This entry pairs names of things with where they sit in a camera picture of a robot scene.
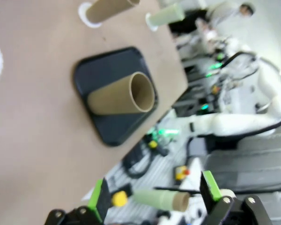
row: screw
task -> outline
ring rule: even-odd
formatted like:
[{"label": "screw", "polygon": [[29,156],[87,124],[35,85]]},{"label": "screw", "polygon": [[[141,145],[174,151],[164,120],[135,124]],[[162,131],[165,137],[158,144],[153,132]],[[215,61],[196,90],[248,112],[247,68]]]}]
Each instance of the screw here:
[{"label": "screw", "polygon": [[80,210],[80,213],[81,213],[81,214],[86,213],[86,209],[81,209],[81,210]]},{"label": "screw", "polygon": [[249,202],[251,202],[252,204],[255,203],[255,199],[253,199],[253,198],[248,198],[248,200],[249,200]]},{"label": "screw", "polygon": [[230,199],[229,198],[224,198],[223,199],[225,203],[229,204],[230,203]]},{"label": "screw", "polygon": [[55,216],[56,216],[57,218],[60,217],[60,216],[61,216],[61,212],[59,212],[59,211],[56,212],[56,213],[55,213]]}]

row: black pants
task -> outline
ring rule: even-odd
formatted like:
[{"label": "black pants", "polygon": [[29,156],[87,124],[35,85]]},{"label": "black pants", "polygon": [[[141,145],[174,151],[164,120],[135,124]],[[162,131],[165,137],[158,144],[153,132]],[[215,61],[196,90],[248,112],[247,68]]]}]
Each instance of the black pants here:
[{"label": "black pants", "polygon": [[186,12],[185,19],[169,24],[173,33],[191,33],[197,29],[196,20],[201,18],[208,22],[206,18],[207,10],[198,9]]}]

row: brown table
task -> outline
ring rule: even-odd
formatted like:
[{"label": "brown table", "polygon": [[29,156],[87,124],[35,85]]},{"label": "brown table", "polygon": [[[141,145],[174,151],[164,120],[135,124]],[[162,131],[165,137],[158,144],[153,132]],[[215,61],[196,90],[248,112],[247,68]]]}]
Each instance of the brown table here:
[{"label": "brown table", "polygon": [[[166,26],[151,32],[141,4],[91,29],[82,0],[0,0],[0,225],[43,224],[51,209],[70,210],[186,90]],[[84,57],[128,46],[143,53],[158,109],[117,148],[102,144],[71,80]]]}]

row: person wearing cap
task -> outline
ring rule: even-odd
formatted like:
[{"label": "person wearing cap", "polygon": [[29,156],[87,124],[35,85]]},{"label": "person wearing cap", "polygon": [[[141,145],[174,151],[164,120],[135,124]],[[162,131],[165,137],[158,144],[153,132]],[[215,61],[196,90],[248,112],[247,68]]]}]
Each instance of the person wearing cap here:
[{"label": "person wearing cap", "polygon": [[220,4],[209,6],[207,9],[197,9],[186,12],[184,20],[169,24],[173,33],[191,33],[197,29],[196,20],[201,18],[211,27],[216,27],[223,21],[234,17],[251,17],[255,13],[255,7],[251,3],[238,5],[235,2],[224,1]]}]

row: robotic equipment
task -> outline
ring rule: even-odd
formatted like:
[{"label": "robotic equipment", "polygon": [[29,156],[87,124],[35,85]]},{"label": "robotic equipment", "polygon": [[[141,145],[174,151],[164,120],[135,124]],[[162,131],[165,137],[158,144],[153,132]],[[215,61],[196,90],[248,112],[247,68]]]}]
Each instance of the robotic equipment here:
[{"label": "robotic equipment", "polygon": [[[257,196],[240,201],[235,196],[223,196],[210,171],[202,172],[200,191],[208,212],[204,225],[272,225]],[[88,206],[66,213],[52,210],[45,225],[104,225],[111,206],[111,195],[106,180],[96,184]]]},{"label": "robotic equipment", "polygon": [[[191,98],[197,108],[180,115],[180,120],[190,125],[193,136],[245,137],[281,125],[281,76],[271,62],[251,52],[238,52],[222,62],[206,57],[192,64],[200,68],[197,76],[188,75],[188,94],[201,90],[201,96]],[[185,67],[195,68],[187,63]]]}]

